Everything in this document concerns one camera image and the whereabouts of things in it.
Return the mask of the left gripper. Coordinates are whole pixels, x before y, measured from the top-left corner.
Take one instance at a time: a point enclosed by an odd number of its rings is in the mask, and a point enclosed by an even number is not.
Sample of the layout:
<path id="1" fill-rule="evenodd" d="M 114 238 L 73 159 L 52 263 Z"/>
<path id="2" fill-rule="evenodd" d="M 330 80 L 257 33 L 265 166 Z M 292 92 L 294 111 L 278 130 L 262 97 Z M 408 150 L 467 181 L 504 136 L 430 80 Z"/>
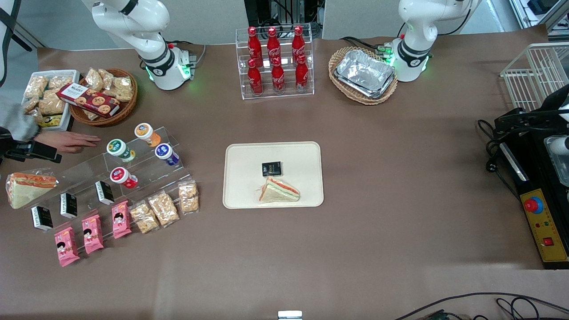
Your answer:
<path id="1" fill-rule="evenodd" d="M 539 111 L 525 112 L 514 109 L 494 121 L 494 135 L 521 134 L 526 132 L 561 133 L 559 123 L 568 123 L 567 113 L 557 115 L 557 110 L 568 110 L 569 85 L 551 93 L 543 101 Z"/>

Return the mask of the bare human hand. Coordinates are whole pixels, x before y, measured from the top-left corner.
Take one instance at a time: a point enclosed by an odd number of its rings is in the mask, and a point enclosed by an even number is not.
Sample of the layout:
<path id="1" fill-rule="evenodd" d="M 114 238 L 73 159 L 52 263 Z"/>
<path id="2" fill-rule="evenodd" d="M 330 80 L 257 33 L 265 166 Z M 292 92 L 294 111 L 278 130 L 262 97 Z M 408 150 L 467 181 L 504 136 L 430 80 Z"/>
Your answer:
<path id="1" fill-rule="evenodd" d="M 93 148 L 101 140 L 98 136 L 73 132 L 41 132 L 34 137 L 39 143 L 56 148 L 58 152 L 77 154 L 84 148 Z"/>

